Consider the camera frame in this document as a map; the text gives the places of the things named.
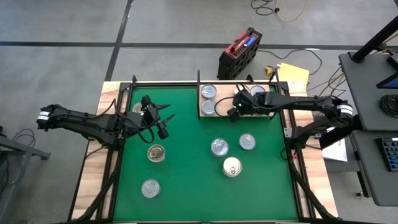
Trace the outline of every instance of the robotic arm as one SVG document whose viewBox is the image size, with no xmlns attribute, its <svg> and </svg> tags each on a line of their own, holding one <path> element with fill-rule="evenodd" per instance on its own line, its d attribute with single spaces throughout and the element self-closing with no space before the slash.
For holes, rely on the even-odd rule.
<svg viewBox="0 0 398 224">
<path fill-rule="evenodd" d="M 308 138 L 316 133 L 325 132 L 330 127 L 343 128 L 353 120 L 352 106 L 335 96 L 285 96 L 277 93 L 256 93 L 252 96 L 247 89 L 240 88 L 233 98 L 233 108 L 227 111 L 232 122 L 245 114 L 266 114 L 280 110 L 319 111 L 325 116 L 301 127 L 294 127 L 286 133 L 290 139 L 290 148 L 305 148 Z"/>
<path fill-rule="evenodd" d="M 156 126 L 158 136 L 165 139 L 169 136 L 166 130 L 167 123 L 173 118 L 174 114 L 164 121 L 160 121 L 159 110 L 170 105 L 157 105 L 153 103 L 149 96 L 142 97 L 142 113 L 127 112 L 115 114 L 88 114 L 79 111 L 68 110 L 60 105 L 49 105 L 41 108 L 37 124 L 39 129 L 65 128 L 67 130 L 80 133 L 84 138 L 94 138 L 102 146 L 118 146 L 119 140 L 129 138 L 135 134 L 150 143 L 154 140 L 154 133 L 151 127 Z M 151 133 L 151 141 L 145 140 L 140 134 L 141 131 L 148 129 Z"/>
</svg>

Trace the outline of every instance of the metal can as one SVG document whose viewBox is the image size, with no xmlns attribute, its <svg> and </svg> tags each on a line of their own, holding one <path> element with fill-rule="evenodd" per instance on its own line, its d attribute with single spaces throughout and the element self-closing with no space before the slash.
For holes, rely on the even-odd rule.
<svg viewBox="0 0 398 224">
<path fill-rule="evenodd" d="M 236 177 L 242 171 L 242 162 L 235 157 L 228 157 L 223 164 L 223 173 L 227 177 Z"/>
<path fill-rule="evenodd" d="M 227 154 L 229 149 L 228 142 L 224 139 L 218 138 L 211 142 L 211 153 L 216 157 L 223 157 Z"/>
<path fill-rule="evenodd" d="M 160 194 L 160 184 L 155 179 L 147 179 L 141 186 L 141 193 L 145 198 L 154 198 Z"/>
<path fill-rule="evenodd" d="M 250 89 L 250 95 L 254 96 L 256 93 L 265 93 L 266 89 L 260 85 L 254 85 Z"/>
<path fill-rule="evenodd" d="M 162 162 L 165 156 L 166 152 L 161 145 L 154 144 L 148 149 L 148 159 L 152 162 Z"/>
<path fill-rule="evenodd" d="M 256 140 L 251 134 L 242 134 L 239 138 L 239 145 L 245 150 L 252 150 L 256 146 Z"/>
<path fill-rule="evenodd" d="M 212 100 L 205 100 L 202 104 L 201 104 L 201 112 L 203 113 L 203 115 L 205 116 L 213 116 L 214 114 L 216 114 L 215 111 L 215 105 L 216 103 Z"/>
<path fill-rule="evenodd" d="M 240 90 L 247 90 L 247 91 L 250 91 L 249 90 L 249 87 L 247 86 L 247 85 L 243 85 L 243 87 L 242 87 L 242 85 L 238 85 L 238 87 L 236 87 L 235 89 L 234 89 L 234 95 L 236 95 L 236 94 L 238 94 L 238 92 L 240 91 Z"/>
<path fill-rule="evenodd" d="M 216 97 L 217 89 L 214 85 L 204 85 L 201 88 L 201 95 L 205 100 L 212 100 Z"/>
<path fill-rule="evenodd" d="M 141 103 L 136 103 L 133 107 L 132 107 L 132 112 L 136 112 L 136 113 L 142 113 L 142 104 Z"/>
</svg>

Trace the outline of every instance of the wooden table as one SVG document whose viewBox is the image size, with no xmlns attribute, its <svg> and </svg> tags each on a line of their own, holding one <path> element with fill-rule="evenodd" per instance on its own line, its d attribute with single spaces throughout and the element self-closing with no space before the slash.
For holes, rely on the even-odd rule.
<svg viewBox="0 0 398 224">
<path fill-rule="evenodd" d="M 104 82 L 103 89 L 101 92 L 101 98 L 99 99 L 98 113 L 102 113 L 112 102 L 116 99 L 119 94 L 119 86 L 121 82 Z M 292 96 L 306 96 L 304 81 L 289 82 L 289 91 Z M 109 113 L 114 113 L 114 109 L 109 110 Z M 311 111 L 294 111 L 295 121 L 297 126 L 305 126 L 313 121 Z M 315 147 L 320 147 L 318 140 L 310 139 L 307 144 Z M 94 151 L 99 148 L 100 145 L 97 142 L 90 142 L 88 145 L 87 153 Z M 86 159 L 83 171 L 81 173 L 81 179 L 78 186 L 78 193 L 76 196 L 75 206 L 73 208 L 72 219 L 78 218 L 82 215 L 85 210 L 90 206 L 94 198 L 97 196 L 101 188 L 101 182 L 103 179 L 104 165 L 106 161 L 107 150 L 103 149 Z M 325 163 L 321 150 L 305 148 L 303 149 L 303 157 L 305 161 L 305 168 L 307 170 L 308 181 L 311 190 L 317 196 L 323 206 L 334 216 L 338 216 L 333 193 L 331 191 L 328 173 L 326 171 Z M 109 206 L 111 190 L 108 191 L 103 216 L 107 217 L 107 211 Z M 303 205 L 304 214 L 308 215 L 306 206 L 306 199 L 300 191 L 300 198 Z"/>
</svg>

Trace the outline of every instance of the keyboard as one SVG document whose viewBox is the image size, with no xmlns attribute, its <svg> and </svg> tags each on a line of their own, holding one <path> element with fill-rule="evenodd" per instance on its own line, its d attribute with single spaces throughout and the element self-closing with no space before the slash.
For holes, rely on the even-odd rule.
<svg viewBox="0 0 398 224">
<path fill-rule="evenodd" d="M 398 138 L 376 139 L 388 171 L 398 171 Z"/>
</svg>

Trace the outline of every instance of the green mat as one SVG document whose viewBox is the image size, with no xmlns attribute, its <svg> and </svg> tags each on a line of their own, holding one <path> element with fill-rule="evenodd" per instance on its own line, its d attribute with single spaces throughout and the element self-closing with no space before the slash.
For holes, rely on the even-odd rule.
<svg viewBox="0 0 398 224">
<path fill-rule="evenodd" d="M 144 95 L 157 104 L 171 104 L 160 111 L 162 119 L 176 116 L 167 127 L 170 136 L 164 140 L 156 136 L 153 142 L 165 148 L 163 162 L 148 160 L 153 144 L 138 136 L 126 141 L 115 222 L 297 220 L 288 164 L 279 156 L 284 148 L 279 117 L 242 118 L 237 123 L 224 118 L 198 120 L 196 88 L 136 88 L 132 106 Z M 252 151 L 240 148 L 243 133 L 256 138 Z M 144 136 L 149 139 L 147 131 Z M 215 138 L 228 141 L 226 157 L 212 155 Z M 235 178 L 226 177 L 221 169 L 230 156 L 243 164 Z M 152 199 L 141 194 L 142 183 L 150 178 L 161 187 L 160 195 Z"/>
</svg>

